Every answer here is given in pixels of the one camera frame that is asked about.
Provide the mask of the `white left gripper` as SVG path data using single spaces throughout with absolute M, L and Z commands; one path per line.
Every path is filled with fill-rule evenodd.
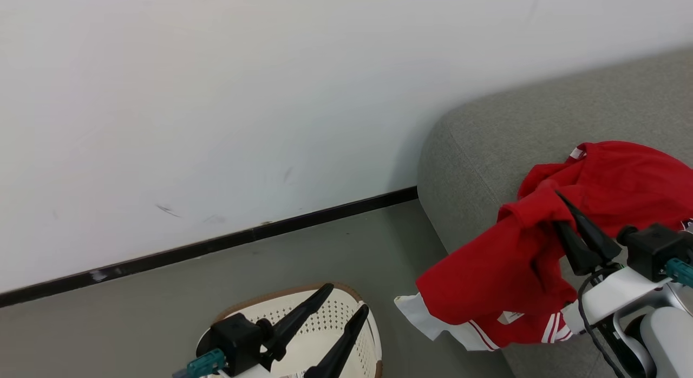
M 280 319 L 272 327 L 272 335 L 263 343 L 266 351 L 262 353 L 262 362 L 280 361 L 286 354 L 286 348 L 296 333 L 301 329 L 305 321 L 319 311 L 320 307 L 328 299 L 334 285 L 324 284 L 317 289 L 308 299 L 298 304 L 289 314 Z M 370 309 L 364 304 L 357 309 L 354 315 L 344 326 L 344 332 L 330 351 L 322 358 L 319 364 L 312 366 L 304 374 L 304 377 L 340 377 L 352 349 L 361 334 L 362 327 L 367 321 Z M 218 375 L 224 378 L 272 378 L 273 373 L 261 365 L 235 376 L 219 370 Z

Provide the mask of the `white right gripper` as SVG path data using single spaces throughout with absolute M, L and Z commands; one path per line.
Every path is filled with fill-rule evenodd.
M 559 191 L 556 194 L 567 206 L 575 224 L 575 227 L 571 227 L 564 221 L 553 222 L 565 257 L 575 275 L 589 275 L 601 263 L 609 264 L 621 254 L 622 248 L 613 238 Z M 652 282 L 631 267 L 625 267 L 583 292 L 576 302 L 562 309 L 565 324 L 574 334 L 586 331 L 579 307 L 582 307 L 584 316 L 591 325 L 612 315 L 624 318 L 646 307 L 683 309 L 683 285 L 669 278 Z

